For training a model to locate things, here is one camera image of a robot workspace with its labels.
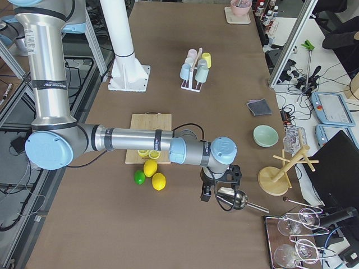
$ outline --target black screen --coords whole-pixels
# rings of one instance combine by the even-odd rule
[[[325,207],[338,210],[352,206],[359,211],[359,149],[343,132],[338,132],[313,157],[315,172],[307,174]],[[353,249],[359,252],[359,218],[338,223]]]

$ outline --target ladle handle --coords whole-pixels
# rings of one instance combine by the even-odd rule
[[[265,207],[261,207],[259,205],[254,204],[254,203],[248,203],[247,205],[249,207],[255,208],[255,209],[260,210],[260,211],[263,211],[264,213],[267,213],[267,214],[269,213],[269,210],[267,208],[265,208]]]

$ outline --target pink bowl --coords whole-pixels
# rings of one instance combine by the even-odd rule
[[[238,0],[231,0],[231,10],[232,13],[236,16],[243,16],[247,14],[252,7],[251,1],[242,0],[243,3],[248,2],[250,4],[248,7],[236,7],[237,2]]]

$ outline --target round wooden base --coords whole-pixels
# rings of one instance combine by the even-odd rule
[[[272,166],[267,166],[259,171],[258,182],[260,187],[268,194],[274,196],[284,195],[289,188],[285,176],[282,176],[277,182],[272,182],[271,179],[278,174],[280,169]]]

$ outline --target metal ladle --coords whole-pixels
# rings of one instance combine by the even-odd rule
[[[217,191],[217,198],[221,202],[225,203],[228,206],[233,205],[233,198],[234,198],[234,190],[231,188],[225,188],[221,187]],[[266,214],[269,213],[269,210],[265,207],[261,207],[259,205],[256,205],[254,203],[248,202],[248,196],[244,191],[241,191],[240,189],[237,191],[236,199],[234,201],[233,208],[236,210],[241,210],[245,208],[246,206],[255,208],[257,210],[260,210],[262,212],[265,212]]]

